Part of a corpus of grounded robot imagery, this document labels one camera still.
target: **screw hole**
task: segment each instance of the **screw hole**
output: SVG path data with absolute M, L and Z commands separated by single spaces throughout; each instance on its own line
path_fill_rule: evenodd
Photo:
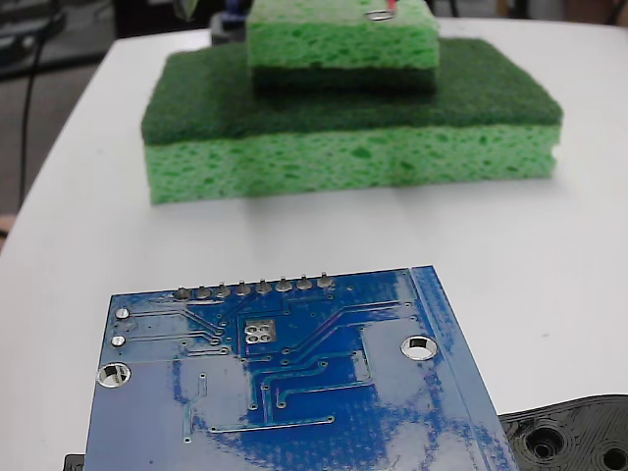
M 96 381 L 103 388 L 119 388 L 131 377 L 131 369 L 124 363 L 109 363 L 98 370 Z
M 564 448 L 562 435 L 549 427 L 542 427 L 532 432 L 526 439 L 526 446 L 541 459 L 552 458 Z
M 434 358 L 439 348 L 432 339 L 423 336 L 408 337 L 401 344 L 401 352 L 415 361 L 425 361 Z
M 611 448 L 604 454 L 603 463 L 606 468 L 613 471 L 624 469 L 628 464 L 628 456 L 619 448 Z

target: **small sponge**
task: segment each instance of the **small sponge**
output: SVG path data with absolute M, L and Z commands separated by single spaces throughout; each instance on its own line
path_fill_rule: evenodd
M 392 18 L 369 20 L 369 12 L 386 6 L 386 0 L 256 0 L 247 21 L 255 85 L 433 89 L 438 23 L 423 0 L 396 2 Z
M 241 44 L 172 56 L 142 125 L 153 202 L 549 177 L 559 106 L 484 41 L 441 49 L 429 96 L 256 97 Z

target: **cable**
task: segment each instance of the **cable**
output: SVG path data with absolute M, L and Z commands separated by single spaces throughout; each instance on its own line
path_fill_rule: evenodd
M 35 77 L 37 75 L 37 69 L 39 66 L 39 60 L 41 59 L 41 52 L 46 42 L 46 36 L 48 30 L 54 22 L 55 13 L 51 13 L 50 18 L 46 22 L 45 26 L 41 29 L 39 34 L 35 37 L 35 53 L 32 59 L 32 65 L 30 66 L 30 73 L 28 74 L 28 81 L 26 83 L 26 97 L 24 100 L 24 109 L 22 111 L 22 143 L 20 151 L 20 207 L 24 204 L 26 199 L 26 162 L 27 162 L 27 148 L 28 148 L 28 117 L 30 115 L 30 99 L 32 97 L 32 88 L 35 83 Z
M 628 5 L 628 0 L 620 0 L 617 5 L 615 5 L 615 8 L 610 14 L 610 17 L 608 17 L 608 20 L 606 20 L 606 24 L 617 25 L 619 17 L 621 16 L 621 12 L 624 10 L 624 8 L 626 8 L 626 5 Z
M 449 0 L 449 7 L 451 9 L 451 15 L 454 18 L 460 18 L 460 12 L 458 12 L 458 2 L 457 2 L 457 0 Z

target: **circuit board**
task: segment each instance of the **circuit board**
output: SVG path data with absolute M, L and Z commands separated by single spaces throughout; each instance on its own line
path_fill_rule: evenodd
M 85 471 L 514 463 L 432 267 L 112 297 Z

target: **white table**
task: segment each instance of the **white table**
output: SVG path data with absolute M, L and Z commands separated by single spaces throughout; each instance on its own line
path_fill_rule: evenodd
M 112 293 L 434 264 L 498 413 L 628 393 L 628 30 L 443 21 L 565 112 L 554 178 L 151 206 L 139 123 L 166 56 L 119 41 L 0 256 L 3 469 L 84 452 Z

